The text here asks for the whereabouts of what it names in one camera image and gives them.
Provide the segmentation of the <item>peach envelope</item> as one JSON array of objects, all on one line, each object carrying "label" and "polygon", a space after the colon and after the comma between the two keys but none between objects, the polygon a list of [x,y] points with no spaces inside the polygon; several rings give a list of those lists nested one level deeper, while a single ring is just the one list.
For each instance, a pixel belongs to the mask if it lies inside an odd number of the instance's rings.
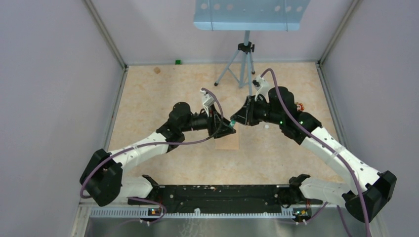
[{"label": "peach envelope", "polygon": [[240,127],[234,127],[236,133],[215,139],[216,150],[238,150],[239,149],[239,131]]}]

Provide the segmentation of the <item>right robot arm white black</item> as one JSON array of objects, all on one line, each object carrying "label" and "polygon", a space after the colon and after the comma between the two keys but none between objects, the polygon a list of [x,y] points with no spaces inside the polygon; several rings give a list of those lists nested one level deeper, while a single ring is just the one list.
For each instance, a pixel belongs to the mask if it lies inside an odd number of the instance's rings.
[{"label": "right robot arm white black", "polygon": [[292,177],[289,183],[293,202],[317,199],[344,206],[355,219],[364,223],[371,222],[391,200],[396,176],[390,171],[379,172],[358,159],[315,117],[299,111],[294,94],[287,88],[272,88],[267,96],[247,96],[231,119],[246,126],[260,122],[278,125],[286,137],[317,155],[344,180],[336,183],[306,174]]}]

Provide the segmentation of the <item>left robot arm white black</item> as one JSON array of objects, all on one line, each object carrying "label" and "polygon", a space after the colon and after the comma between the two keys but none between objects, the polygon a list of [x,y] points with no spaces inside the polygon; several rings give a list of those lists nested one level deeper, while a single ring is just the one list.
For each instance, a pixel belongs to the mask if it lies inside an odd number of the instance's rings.
[{"label": "left robot arm white black", "polygon": [[159,194],[151,181],[125,177],[124,173],[185,144],[185,132],[199,130],[207,130],[209,139],[236,134],[230,121],[214,105],[192,113],[188,103],[176,103],[168,120],[148,137],[122,149],[95,151],[80,177],[81,198],[92,198],[99,206],[132,197],[141,198],[146,204],[155,203]]}]

